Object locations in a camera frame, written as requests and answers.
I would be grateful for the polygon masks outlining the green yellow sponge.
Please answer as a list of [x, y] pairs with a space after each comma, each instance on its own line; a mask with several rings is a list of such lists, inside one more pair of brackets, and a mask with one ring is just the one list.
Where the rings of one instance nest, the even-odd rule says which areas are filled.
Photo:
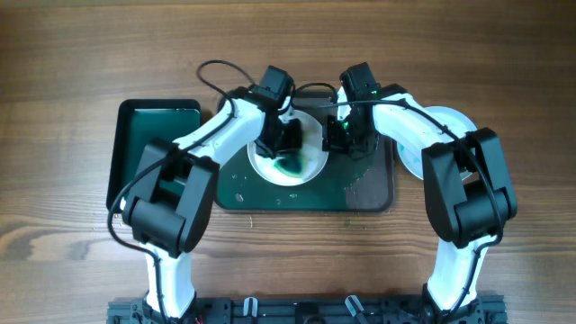
[[304, 164], [300, 154], [280, 156], [274, 161], [274, 168], [288, 176], [298, 176], [302, 174]]

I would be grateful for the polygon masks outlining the white plate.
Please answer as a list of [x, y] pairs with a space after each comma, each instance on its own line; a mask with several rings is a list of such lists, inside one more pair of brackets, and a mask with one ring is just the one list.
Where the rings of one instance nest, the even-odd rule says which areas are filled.
[[[462, 130], [462, 134], [467, 131], [477, 131], [476, 125], [466, 115], [457, 110], [445, 106], [429, 106], [425, 111], [432, 115], [436, 120], [442, 119], [443, 123], [451, 123]], [[423, 179], [421, 154], [414, 155], [407, 151], [401, 144], [396, 145], [396, 150], [401, 163], [405, 168], [419, 180]]]
[[300, 154], [304, 164], [301, 175], [289, 176], [274, 168], [277, 158], [260, 157], [256, 153], [255, 142], [247, 145], [247, 156], [251, 166], [266, 181], [280, 186], [296, 186], [309, 182], [316, 177], [326, 165], [329, 157], [327, 151], [322, 150], [322, 125], [306, 112], [291, 110], [281, 117], [283, 122], [290, 119], [301, 121], [302, 147], [294, 154]]

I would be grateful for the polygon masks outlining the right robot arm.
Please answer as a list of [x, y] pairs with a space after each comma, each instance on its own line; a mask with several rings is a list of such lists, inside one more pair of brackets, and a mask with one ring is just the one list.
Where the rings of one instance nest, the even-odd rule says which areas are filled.
[[352, 153], [377, 135], [394, 140], [418, 160], [427, 218], [439, 237], [418, 313], [399, 315], [420, 323], [472, 316], [481, 305], [476, 283], [483, 260], [518, 210], [499, 137], [452, 108], [423, 107], [400, 85], [381, 85], [365, 62], [339, 81], [338, 114], [327, 122], [323, 148]]

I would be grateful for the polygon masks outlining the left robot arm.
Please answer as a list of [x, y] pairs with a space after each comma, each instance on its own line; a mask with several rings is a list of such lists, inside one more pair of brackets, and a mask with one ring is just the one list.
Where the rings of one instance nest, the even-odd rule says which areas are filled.
[[145, 319], [193, 320], [191, 252], [207, 229], [221, 167], [250, 142], [264, 158], [302, 147], [301, 125], [281, 119], [293, 90], [293, 78], [270, 66], [258, 84], [223, 93], [226, 103], [199, 129], [174, 141], [153, 139], [143, 149], [136, 175], [112, 204], [131, 228], [130, 248], [147, 259]]

